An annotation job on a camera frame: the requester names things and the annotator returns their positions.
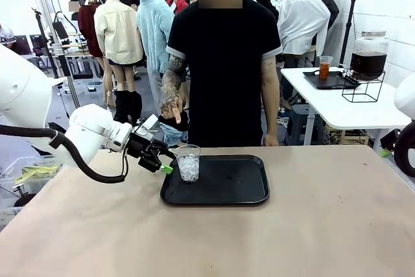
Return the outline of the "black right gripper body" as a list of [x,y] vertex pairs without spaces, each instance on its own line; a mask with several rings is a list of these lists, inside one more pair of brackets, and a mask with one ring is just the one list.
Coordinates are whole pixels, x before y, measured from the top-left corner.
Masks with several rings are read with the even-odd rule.
[[380,139],[381,147],[386,151],[394,151],[396,141],[400,135],[400,129],[395,128]]

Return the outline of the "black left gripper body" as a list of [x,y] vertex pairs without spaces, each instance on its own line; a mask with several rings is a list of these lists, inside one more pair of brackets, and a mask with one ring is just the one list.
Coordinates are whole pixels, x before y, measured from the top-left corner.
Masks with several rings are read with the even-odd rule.
[[156,151],[151,141],[137,134],[131,134],[127,143],[127,154],[138,159],[138,165],[145,169],[156,168]]

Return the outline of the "person's left hand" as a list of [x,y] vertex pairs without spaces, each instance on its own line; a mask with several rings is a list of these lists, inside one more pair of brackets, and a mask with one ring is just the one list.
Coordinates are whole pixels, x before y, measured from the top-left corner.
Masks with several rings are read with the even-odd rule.
[[279,145],[278,135],[276,132],[267,132],[263,138],[263,145],[266,147],[276,147]]

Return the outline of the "person's right hand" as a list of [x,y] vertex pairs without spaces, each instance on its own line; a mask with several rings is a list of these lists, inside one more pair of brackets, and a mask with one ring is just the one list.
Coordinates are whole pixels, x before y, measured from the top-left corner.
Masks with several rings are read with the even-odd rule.
[[161,114],[165,119],[174,119],[177,124],[182,121],[182,100],[180,97],[168,98],[161,102]]

